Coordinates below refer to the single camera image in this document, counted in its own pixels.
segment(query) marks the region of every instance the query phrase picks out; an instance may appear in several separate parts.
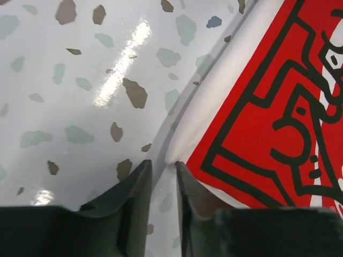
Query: brown speckle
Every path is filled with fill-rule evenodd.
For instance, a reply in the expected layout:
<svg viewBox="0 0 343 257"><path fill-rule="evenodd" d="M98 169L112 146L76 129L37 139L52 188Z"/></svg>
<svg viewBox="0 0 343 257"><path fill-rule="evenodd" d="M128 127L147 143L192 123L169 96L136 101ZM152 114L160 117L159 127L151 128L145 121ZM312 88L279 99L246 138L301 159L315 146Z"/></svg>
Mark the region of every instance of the brown speckle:
<svg viewBox="0 0 343 257"><path fill-rule="evenodd" d="M244 13L244 9L245 9L245 0L237 0L238 4L240 5L240 7L238 8L239 12L241 14Z"/></svg>
<svg viewBox="0 0 343 257"><path fill-rule="evenodd" d="M10 0L0 0L0 5L3 5L3 4L5 4L5 3L7 3L7 2L9 2Z"/></svg>
<svg viewBox="0 0 343 257"><path fill-rule="evenodd" d="M100 4L97 8L93 11L93 22L94 24L101 25L103 23L103 20L106 16L106 10L105 8Z"/></svg>
<svg viewBox="0 0 343 257"><path fill-rule="evenodd" d="M161 0L161 5L162 5L162 9L165 12L173 12L174 11L174 7L167 0Z"/></svg>
<svg viewBox="0 0 343 257"><path fill-rule="evenodd" d="M143 109L148 97L145 89L139 86L137 82L131 81L127 78L123 79L123 86L126 88L126 94L128 95L133 107Z"/></svg>
<svg viewBox="0 0 343 257"><path fill-rule="evenodd" d="M137 55L129 55L129 59L135 59L137 58Z"/></svg>
<svg viewBox="0 0 343 257"><path fill-rule="evenodd" d="M48 169L51 175L57 175L59 171L59 167L52 161L48 161Z"/></svg>
<svg viewBox="0 0 343 257"><path fill-rule="evenodd" d="M150 150L150 147L151 147L151 144L149 143L148 145L143 146L143 147L141 148L141 151L146 153L147 151Z"/></svg>
<svg viewBox="0 0 343 257"><path fill-rule="evenodd" d="M23 187L21 187L21 188L18 190L18 192L17 192L17 195L20 195L20 194L22 194L22 193L23 193L23 191L24 191L24 188L23 188Z"/></svg>
<svg viewBox="0 0 343 257"><path fill-rule="evenodd" d="M224 41L225 41L226 43L230 42L230 40L231 40L231 36L226 36L226 37L224 38Z"/></svg>
<svg viewBox="0 0 343 257"><path fill-rule="evenodd" d="M151 235L154 232L154 225L149 223L147 228L146 228L146 234Z"/></svg>
<svg viewBox="0 0 343 257"><path fill-rule="evenodd" d="M114 71L114 70L112 70L112 69L107 69L107 70L106 70L106 73L107 73L107 74L116 73L116 71Z"/></svg>
<svg viewBox="0 0 343 257"><path fill-rule="evenodd" d="M132 162L130 159L126 159L117 165L117 178L119 181L123 181L128 177L132 168Z"/></svg>
<svg viewBox="0 0 343 257"><path fill-rule="evenodd" d="M111 136L115 142L119 142L123 137L123 129L118 127L116 122L113 122L110 131Z"/></svg>
<svg viewBox="0 0 343 257"><path fill-rule="evenodd" d="M73 0L62 0L56 12L56 20L64 25L71 23L76 19L76 5Z"/></svg>
<svg viewBox="0 0 343 257"><path fill-rule="evenodd" d="M79 49L66 48L66 50L68 50L73 55L81 55L82 54L82 52Z"/></svg>

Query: black plastic part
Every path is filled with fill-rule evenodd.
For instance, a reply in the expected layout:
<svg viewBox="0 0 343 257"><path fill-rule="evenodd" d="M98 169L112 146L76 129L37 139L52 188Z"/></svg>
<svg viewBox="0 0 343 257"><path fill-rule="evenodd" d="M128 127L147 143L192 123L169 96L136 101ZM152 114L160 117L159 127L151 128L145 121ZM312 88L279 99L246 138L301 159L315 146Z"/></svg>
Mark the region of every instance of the black plastic part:
<svg viewBox="0 0 343 257"><path fill-rule="evenodd" d="M80 211L0 208L0 256L143 257L151 183L152 163L145 160Z"/></svg>
<svg viewBox="0 0 343 257"><path fill-rule="evenodd" d="M343 256L337 214L321 208L233 209L184 163L176 167L182 257Z"/></svg>

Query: red and black illustration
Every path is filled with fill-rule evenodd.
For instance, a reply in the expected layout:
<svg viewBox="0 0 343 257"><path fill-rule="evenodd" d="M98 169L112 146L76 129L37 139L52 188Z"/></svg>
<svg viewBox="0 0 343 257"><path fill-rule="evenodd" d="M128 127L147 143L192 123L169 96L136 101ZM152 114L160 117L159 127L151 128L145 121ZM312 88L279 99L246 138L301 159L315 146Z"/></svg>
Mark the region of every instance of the red and black illustration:
<svg viewBox="0 0 343 257"><path fill-rule="evenodd" d="M343 1L285 0L188 160L194 176L249 207L315 195L342 215L342 63Z"/></svg>

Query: glossy surface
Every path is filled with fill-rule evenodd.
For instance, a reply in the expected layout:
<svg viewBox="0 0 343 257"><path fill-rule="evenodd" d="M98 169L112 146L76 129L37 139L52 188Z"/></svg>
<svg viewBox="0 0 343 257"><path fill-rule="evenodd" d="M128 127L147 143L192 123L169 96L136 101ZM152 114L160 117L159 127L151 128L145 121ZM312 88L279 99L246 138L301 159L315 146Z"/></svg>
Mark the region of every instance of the glossy surface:
<svg viewBox="0 0 343 257"><path fill-rule="evenodd" d="M165 152L253 3L0 1L0 204L77 210L151 158L146 256L178 256Z"/></svg>

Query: blue speckle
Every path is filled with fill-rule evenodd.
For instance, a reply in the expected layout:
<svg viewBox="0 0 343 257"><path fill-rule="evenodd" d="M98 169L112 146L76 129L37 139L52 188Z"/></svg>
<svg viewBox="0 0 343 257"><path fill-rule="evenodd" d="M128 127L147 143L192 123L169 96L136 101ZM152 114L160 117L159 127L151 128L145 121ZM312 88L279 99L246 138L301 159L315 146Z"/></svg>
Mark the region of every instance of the blue speckle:
<svg viewBox="0 0 343 257"><path fill-rule="evenodd" d="M221 25L221 19L217 16L213 16L211 19L208 20L208 23L206 25L207 28L215 28L219 27Z"/></svg>

